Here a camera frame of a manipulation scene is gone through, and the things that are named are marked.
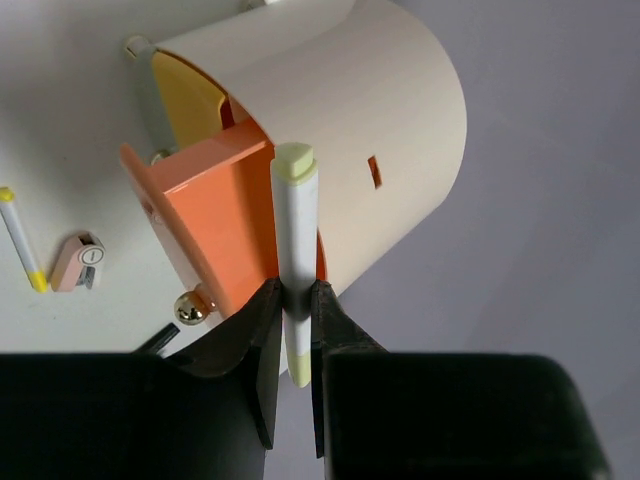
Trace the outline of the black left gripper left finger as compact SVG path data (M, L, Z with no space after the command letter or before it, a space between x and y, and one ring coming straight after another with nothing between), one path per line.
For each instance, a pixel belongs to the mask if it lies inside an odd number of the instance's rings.
M5 479L260 479L273 447L281 285L169 357L5 354Z

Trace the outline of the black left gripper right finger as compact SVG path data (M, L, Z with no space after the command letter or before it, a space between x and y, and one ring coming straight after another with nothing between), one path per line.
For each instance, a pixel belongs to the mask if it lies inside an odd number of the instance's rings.
M316 453L328 479L607 479L569 374L525 354L385 350L311 293Z

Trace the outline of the round cream drawer organizer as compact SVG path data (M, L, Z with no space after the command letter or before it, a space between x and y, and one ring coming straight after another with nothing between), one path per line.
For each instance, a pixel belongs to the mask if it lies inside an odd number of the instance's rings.
M389 1L277 1L177 37L126 43L150 163L120 150L132 188L205 322L278 272L270 163L311 146L317 274L349 287L450 192L467 133L456 70Z

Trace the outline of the bright yellow white marker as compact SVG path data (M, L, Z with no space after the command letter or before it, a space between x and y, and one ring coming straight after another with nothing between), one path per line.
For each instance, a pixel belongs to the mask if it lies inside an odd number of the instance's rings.
M21 221L15 193L9 187L1 188L1 216L31 287L38 293L46 293L48 283L44 269Z

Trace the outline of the black pink highlighter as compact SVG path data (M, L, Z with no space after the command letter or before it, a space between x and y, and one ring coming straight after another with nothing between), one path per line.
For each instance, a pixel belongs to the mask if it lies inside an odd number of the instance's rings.
M140 355L158 355L163 348L180 333L180 329L169 323L145 341L134 353Z

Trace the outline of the pale yellow white marker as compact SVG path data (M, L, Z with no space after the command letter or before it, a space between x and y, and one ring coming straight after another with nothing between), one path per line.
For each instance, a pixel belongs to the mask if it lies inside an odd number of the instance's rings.
M308 144L275 148L270 165L279 278L290 378L311 381L311 288L317 278L318 166Z

